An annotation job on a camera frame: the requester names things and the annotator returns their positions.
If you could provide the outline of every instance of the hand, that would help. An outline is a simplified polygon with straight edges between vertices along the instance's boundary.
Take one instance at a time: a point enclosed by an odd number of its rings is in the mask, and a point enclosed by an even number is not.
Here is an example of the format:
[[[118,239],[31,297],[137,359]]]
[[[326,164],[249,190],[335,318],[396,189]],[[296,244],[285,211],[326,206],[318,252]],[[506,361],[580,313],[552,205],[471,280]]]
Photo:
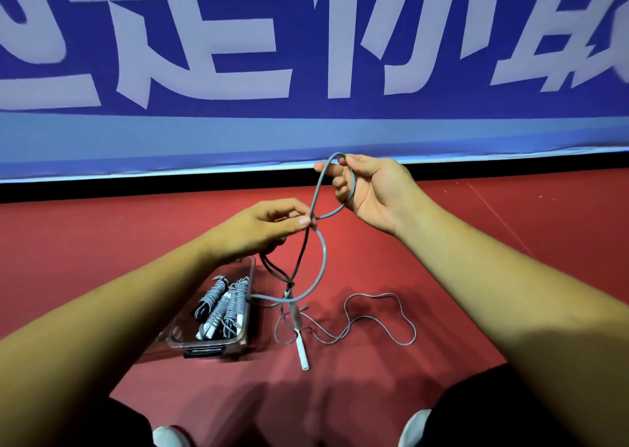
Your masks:
[[[397,236],[401,219],[413,212],[421,197],[426,196],[413,180],[405,166],[392,159],[375,159],[348,154],[338,165],[330,165],[327,175],[334,177],[332,185],[336,198],[347,201],[351,183],[350,167],[356,175],[356,190],[347,207],[359,219],[374,228]],[[314,170],[321,172],[324,163],[318,162]]]
[[[296,198],[258,202],[212,228],[206,236],[211,249],[224,261],[256,253],[270,253],[286,237],[311,225],[310,207]]]

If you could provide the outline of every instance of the black baseboard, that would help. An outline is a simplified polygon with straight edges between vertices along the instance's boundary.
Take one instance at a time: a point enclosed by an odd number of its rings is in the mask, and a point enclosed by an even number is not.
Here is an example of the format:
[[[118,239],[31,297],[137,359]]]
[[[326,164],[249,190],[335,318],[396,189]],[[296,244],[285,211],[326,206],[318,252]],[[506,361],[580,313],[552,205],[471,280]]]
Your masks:
[[[629,167],[628,156],[629,152],[610,152],[501,161],[414,164],[407,167],[415,180],[447,180]],[[0,184],[0,204],[156,193],[311,186],[316,184],[317,178],[318,174],[313,170],[296,169],[4,183]]]

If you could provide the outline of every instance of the forearm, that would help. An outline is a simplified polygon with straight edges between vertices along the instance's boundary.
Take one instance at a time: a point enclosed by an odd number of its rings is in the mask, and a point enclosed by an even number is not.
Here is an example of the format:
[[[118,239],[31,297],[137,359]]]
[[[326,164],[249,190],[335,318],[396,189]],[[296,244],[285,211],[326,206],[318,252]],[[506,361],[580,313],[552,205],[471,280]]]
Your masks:
[[[219,263],[212,232],[0,341],[0,444],[43,445],[115,387]]]
[[[629,307],[432,201],[417,206],[401,240],[538,397],[587,444],[629,441]]]

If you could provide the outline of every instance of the person's left arm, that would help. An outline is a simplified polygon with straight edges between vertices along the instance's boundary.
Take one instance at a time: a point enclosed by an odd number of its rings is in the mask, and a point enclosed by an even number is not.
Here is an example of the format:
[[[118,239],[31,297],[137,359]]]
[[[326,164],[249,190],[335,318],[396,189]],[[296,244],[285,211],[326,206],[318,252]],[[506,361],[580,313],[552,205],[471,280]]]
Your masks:
[[[79,425],[212,271],[303,230],[308,210],[260,202],[0,341],[0,445],[48,445]]]

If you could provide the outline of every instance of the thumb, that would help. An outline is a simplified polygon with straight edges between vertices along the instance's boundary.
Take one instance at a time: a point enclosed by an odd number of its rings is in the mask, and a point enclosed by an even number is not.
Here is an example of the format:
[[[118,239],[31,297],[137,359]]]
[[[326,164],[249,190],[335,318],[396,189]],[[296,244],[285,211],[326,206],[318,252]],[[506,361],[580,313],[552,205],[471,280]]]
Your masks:
[[[273,239],[287,237],[295,233],[301,232],[304,228],[310,226],[312,221],[307,215],[285,219],[281,222],[269,223],[269,236]]]
[[[345,160],[350,169],[363,177],[371,177],[381,167],[382,163],[381,160],[374,157],[355,156],[353,154],[347,154]]]

